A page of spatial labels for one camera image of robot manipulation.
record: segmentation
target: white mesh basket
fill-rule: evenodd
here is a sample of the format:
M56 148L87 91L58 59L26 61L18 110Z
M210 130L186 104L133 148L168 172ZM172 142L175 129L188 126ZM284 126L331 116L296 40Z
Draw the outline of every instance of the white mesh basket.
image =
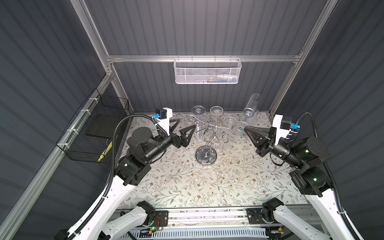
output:
M239 58L175 58L177 84L236 84L240 76Z

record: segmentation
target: blue connector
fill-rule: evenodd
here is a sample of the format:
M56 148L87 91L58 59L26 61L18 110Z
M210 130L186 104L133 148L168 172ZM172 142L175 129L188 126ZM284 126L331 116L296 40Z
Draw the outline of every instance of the blue connector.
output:
M296 123L291 123L291 128L292 129L297 129L297 124Z

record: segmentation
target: black wire basket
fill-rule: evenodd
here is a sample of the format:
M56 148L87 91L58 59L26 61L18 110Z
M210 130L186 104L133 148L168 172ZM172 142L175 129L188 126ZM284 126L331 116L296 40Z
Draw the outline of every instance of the black wire basket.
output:
M117 124L129 114L128 99L107 95L99 95L87 110L81 110L82 116L78 123L70 128L71 123L59 139L69 131L66 142L57 141L56 145L71 160L107 163L112 151L100 158L111 143ZM116 150L121 143L128 121L121 125L116 134Z

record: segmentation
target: gray wall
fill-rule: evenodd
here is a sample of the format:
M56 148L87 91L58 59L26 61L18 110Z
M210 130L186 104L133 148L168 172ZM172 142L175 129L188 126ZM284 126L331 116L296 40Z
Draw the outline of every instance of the gray wall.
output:
M339 0L277 114L311 112L341 202L365 239L384 228L384 1ZM301 137L311 136L307 118Z
M69 1L0 1L0 222L104 75ZM76 221L65 212L99 194L106 172L64 159L16 238L52 239Z
M86 0L110 55L293 55L324 0ZM115 63L135 112L159 107L268 110L290 63L243 63L238 84L178 85L171 63Z

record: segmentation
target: floral pattern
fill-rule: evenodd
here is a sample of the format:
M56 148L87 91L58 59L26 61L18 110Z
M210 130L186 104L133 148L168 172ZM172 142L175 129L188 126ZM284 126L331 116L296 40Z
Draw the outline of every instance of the floral pattern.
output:
M174 131L178 135L180 129L190 126L184 120L186 115L176 116L181 118ZM242 113L225 113L217 125L226 126L223 119L227 116L244 119ZM266 113L259 113L247 123L257 127L271 126ZM157 135L154 125L144 118L133 119L130 133L139 126L147 126L154 136ZM187 148L171 146L118 208L133 208L143 200L158 208L261 205L273 197L285 204L307 203L291 181L288 173L292 170L288 164L278 167L269 155L258 156L248 137L239 137L230 129L219 129L217 133L219 136L228 134L229 142L223 144L213 140L218 154L213 165L206 167L196 162L195 151L205 142L195 137Z

